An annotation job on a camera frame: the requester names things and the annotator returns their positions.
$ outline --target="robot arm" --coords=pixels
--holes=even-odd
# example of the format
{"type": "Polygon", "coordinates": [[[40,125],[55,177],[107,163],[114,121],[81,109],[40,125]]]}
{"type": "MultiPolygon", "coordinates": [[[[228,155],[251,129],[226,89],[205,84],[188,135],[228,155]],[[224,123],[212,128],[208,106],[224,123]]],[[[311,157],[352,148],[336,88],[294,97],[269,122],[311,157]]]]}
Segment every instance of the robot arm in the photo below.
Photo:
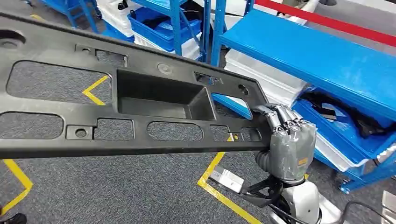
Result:
{"type": "Polygon", "coordinates": [[[265,116],[271,128],[269,150],[260,151],[255,157],[270,176],[248,186],[242,178],[216,166],[210,178],[260,208],[273,208],[274,223],[295,223],[285,214],[299,218],[300,223],[320,222],[318,189],[304,178],[313,159],[316,126],[283,105],[259,105],[252,111],[265,116]],[[269,188],[268,194],[260,192],[264,188],[269,188]]]}
{"type": "Polygon", "coordinates": [[[303,181],[313,159],[316,126],[283,105],[266,104],[252,111],[264,115],[272,129],[270,150],[256,155],[257,164],[283,182],[303,181]]]}

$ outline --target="black cable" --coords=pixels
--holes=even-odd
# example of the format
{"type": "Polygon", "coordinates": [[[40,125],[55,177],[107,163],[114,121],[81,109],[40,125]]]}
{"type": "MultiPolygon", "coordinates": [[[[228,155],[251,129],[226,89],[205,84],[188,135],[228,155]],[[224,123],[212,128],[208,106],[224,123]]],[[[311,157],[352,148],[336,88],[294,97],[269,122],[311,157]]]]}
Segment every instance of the black cable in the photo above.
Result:
{"type": "Polygon", "coordinates": [[[184,10],[183,13],[199,13],[197,10],[184,10]]]}
{"type": "Polygon", "coordinates": [[[361,205],[363,207],[366,207],[370,210],[372,210],[373,212],[375,212],[377,215],[381,216],[383,219],[385,219],[388,223],[393,224],[393,222],[391,222],[388,218],[386,218],[383,214],[379,213],[378,211],[376,211],[373,207],[371,207],[368,204],[362,203],[362,202],[358,202],[358,201],[350,201],[346,204],[344,211],[342,212],[341,215],[341,220],[340,220],[340,224],[344,223],[345,219],[347,218],[347,213],[349,212],[349,207],[351,207],[351,205],[353,204],[358,204],[361,205]]]}
{"type": "Polygon", "coordinates": [[[286,216],[283,216],[282,214],[280,214],[279,212],[274,210],[274,213],[281,218],[281,220],[283,220],[286,224],[291,224],[291,221],[289,218],[287,218],[286,216]]]}
{"type": "MultiPolygon", "coordinates": [[[[297,222],[297,223],[300,223],[300,224],[310,224],[310,223],[304,222],[304,221],[302,221],[302,220],[300,220],[300,219],[294,218],[293,216],[291,216],[290,214],[288,214],[287,212],[283,211],[282,209],[276,207],[276,206],[273,205],[273,204],[270,204],[269,206],[270,206],[272,209],[276,210],[277,212],[280,212],[282,215],[284,215],[284,216],[290,218],[291,220],[293,220],[293,221],[295,221],[295,222],[297,222]]],[[[317,221],[315,222],[315,224],[319,224],[321,221],[322,221],[322,210],[319,208],[319,216],[318,216],[318,219],[317,219],[317,221]]]]}

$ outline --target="orange sticker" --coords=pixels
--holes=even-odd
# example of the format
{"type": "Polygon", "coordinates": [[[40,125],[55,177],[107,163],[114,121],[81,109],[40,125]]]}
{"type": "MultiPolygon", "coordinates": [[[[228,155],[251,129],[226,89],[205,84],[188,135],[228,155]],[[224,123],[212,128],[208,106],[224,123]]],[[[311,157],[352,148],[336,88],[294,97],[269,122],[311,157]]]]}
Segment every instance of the orange sticker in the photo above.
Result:
{"type": "Polygon", "coordinates": [[[308,157],[305,157],[298,161],[298,165],[301,166],[301,165],[306,164],[307,162],[308,162],[308,157]]]}

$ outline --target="black cloth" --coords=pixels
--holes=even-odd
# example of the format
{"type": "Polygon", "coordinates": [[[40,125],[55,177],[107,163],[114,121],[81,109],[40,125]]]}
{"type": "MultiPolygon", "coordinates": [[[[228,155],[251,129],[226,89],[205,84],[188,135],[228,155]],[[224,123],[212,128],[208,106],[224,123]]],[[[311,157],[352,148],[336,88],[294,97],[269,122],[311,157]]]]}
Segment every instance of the black cloth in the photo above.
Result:
{"type": "Polygon", "coordinates": [[[341,108],[351,117],[359,131],[359,135],[365,139],[370,135],[386,135],[389,132],[396,131],[395,122],[393,122],[389,127],[384,128],[374,118],[361,113],[356,108],[345,104],[337,98],[328,96],[325,93],[319,91],[305,92],[300,96],[300,98],[310,101],[313,109],[317,111],[326,110],[322,107],[323,103],[341,108]]]}
{"type": "Polygon", "coordinates": [[[26,215],[18,213],[14,215],[12,218],[7,219],[5,221],[0,221],[0,224],[26,224],[27,219],[26,215]]]}

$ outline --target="blue shelving unit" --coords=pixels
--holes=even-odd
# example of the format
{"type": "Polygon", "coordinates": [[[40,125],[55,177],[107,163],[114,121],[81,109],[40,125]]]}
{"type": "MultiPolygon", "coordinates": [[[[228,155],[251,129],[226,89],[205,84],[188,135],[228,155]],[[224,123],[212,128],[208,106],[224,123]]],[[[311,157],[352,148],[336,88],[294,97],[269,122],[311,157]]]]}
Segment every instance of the blue shelving unit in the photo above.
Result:
{"type": "MultiPolygon", "coordinates": [[[[159,13],[170,17],[170,21],[174,32],[174,48],[178,55],[182,55],[182,41],[181,41],[181,30],[180,21],[183,20],[186,24],[189,24],[187,18],[183,13],[183,9],[180,5],[185,3],[187,0],[133,0],[134,2],[155,10],[159,13]]],[[[207,62],[207,55],[209,49],[209,28],[210,28],[210,11],[211,11],[211,0],[205,0],[204,4],[204,17],[203,17],[203,33],[201,41],[193,34],[192,28],[188,25],[188,29],[191,32],[192,37],[199,43],[200,53],[202,55],[202,61],[207,62]]]]}
{"type": "MultiPolygon", "coordinates": [[[[218,66],[221,45],[226,45],[341,100],[396,120],[396,57],[255,10],[253,5],[254,0],[247,0],[245,16],[225,31],[226,0],[216,1],[213,66],[218,66]]],[[[318,151],[315,158],[336,169],[318,151]]],[[[351,180],[340,190],[349,193],[396,175],[395,160],[393,154],[368,174],[364,166],[347,170],[344,174],[351,180]]]]}
{"type": "Polygon", "coordinates": [[[95,20],[91,16],[91,7],[88,7],[87,3],[90,2],[92,4],[93,9],[96,12],[97,16],[100,16],[100,11],[96,7],[96,0],[41,0],[45,5],[57,10],[58,12],[64,14],[69,19],[71,26],[77,28],[76,19],[82,15],[85,15],[93,32],[99,33],[96,28],[95,20]],[[78,14],[72,14],[72,11],[75,11],[77,8],[81,8],[82,12],[78,14]]]}

